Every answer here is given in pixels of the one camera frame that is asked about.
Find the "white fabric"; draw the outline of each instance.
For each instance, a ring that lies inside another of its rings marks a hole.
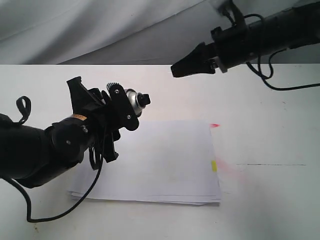
[[[0,0],[0,64],[57,64],[203,0]]]

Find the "robotic arm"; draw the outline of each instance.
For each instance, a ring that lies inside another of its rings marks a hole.
[[[73,114],[45,130],[23,125],[31,113],[31,101],[26,96],[16,101],[22,114],[19,122],[0,114],[0,178],[25,197],[28,222],[55,220],[78,206],[97,182],[103,159],[107,163],[117,159],[114,141],[121,137],[119,129],[136,130],[138,117],[151,103],[148,94],[124,89],[118,83],[108,83],[107,92],[98,88],[87,90],[81,84],[81,77],[73,78],[67,84]],[[49,182],[81,163],[87,149],[92,169],[98,170],[87,193],[63,214],[32,219],[31,200],[19,184],[34,188]]]
[[[214,74],[216,68],[226,73],[228,69],[243,63],[254,71],[251,60],[258,58],[260,65],[263,55],[320,43],[320,1],[303,0],[265,19],[258,14],[244,16],[232,0],[221,7],[221,12],[231,21],[232,27],[212,30],[212,43],[200,43],[171,67],[174,77]],[[260,20],[247,25],[245,19],[250,17]],[[254,73],[264,80],[272,77],[266,77],[258,70]]]

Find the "white paper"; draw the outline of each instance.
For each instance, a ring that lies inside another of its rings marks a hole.
[[[216,203],[221,200],[209,124],[201,121],[141,122],[136,131],[120,131],[116,161],[104,164],[91,199]],[[88,155],[75,169],[69,191],[82,196],[96,171]]]

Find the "red mark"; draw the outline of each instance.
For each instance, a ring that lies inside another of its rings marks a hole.
[[[217,128],[217,127],[220,127],[220,124],[215,124],[215,123],[210,124],[210,128],[212,128],[212,129]]]

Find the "wire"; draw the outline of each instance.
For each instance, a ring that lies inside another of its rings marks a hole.
[[[276,86],[273,86],[270,83],[268,83],[267,80],[271,79],[274,76],[274,68],[272,66],[271,59],[275,55],[277,55],[278,53],[284,52],[287,49],[282,49],[282,50],[276,51],[276,52],[274,52],[274,53],[272,53],[270,55],[270,57],[268,59],[268,65],[269,65],[269,68],[270,68],[270,75],[269,76],[264,75],[262,73],[262,69],[261,69],[261,53],[262,53],[262,49],[263,49],[263,46],[264,46],[264,39],[265,39],[265,33],[266,33],[266,21],[265,21],[264,17],[259,15],[259,14],[248,14],[248,15],[244,16],[245,19],[246,18],[250,18],[250,17],[257,17],[257,18],[259,18],[261,20],[262,30],[261,30],[261,34],[260,34],[260,45],[259,45],[258,52],[257,52],[257,55],[258,55],[258,59],[257,59],[258,70],[256,70],[255,67],[249,61],[247,61],[246,65],[249,67],[249,69],[253,73],[255,73],[256,75],[258,75],[262,79],[263,83],[267,87],[272,89],[272,90],[276,90],[276,91],[291,91],[291,90],[298,90],[298,89],[307,89],[307,88],[313,88],[313,87],[320,87],[320,83],[300,85],[300,86],[292,86],[292,87],[276,87]]]
[[[102,165],[103,165],[103,156],[105,153],[105,139],[106,139],[106,132],[107,132],[107,126],[104,127],[104,134],[103,134],[103,147],[102,147],[102,154],[101,154],[101,158],[100,158],[100,163],[99,163],[99,168],[98,168],[98,172],[96,173],[96,176],[91,184],[91,186],[89,187],[89,189],[85,192],[85,194],[76,202],[75,205],[73,205],[69,210],[57,215],[57,216],[53,216],[53,217],[47,217],[47,218],[39,218],[39,219],[33,219],[31,217],[31,199],[28,195],[28,193],[26,192],[26,190],[20,185],[18,184],[16,181],[14,181],[11,178],[8,177],[4,177],[1,176],[0,178],[2,178],[3,180],[5,180],[7,183],[11,184],[12,186],[14,186],[24,197],[25,201],[26,201],[26,220],[29,223],[43,223],[43,222],[49,222],[49,221],[53,221],[53,220],[57,220],[60,219],[62,217],[64,217],[65,215],[69,214],[70,212],[72,212],[77,206],[79,206],[80,203],[82,203],[82,201],[89,195],[89,193],[91,192],[91,190],[94,188],[94,186],[96,185],[101,170],[102,170]]]

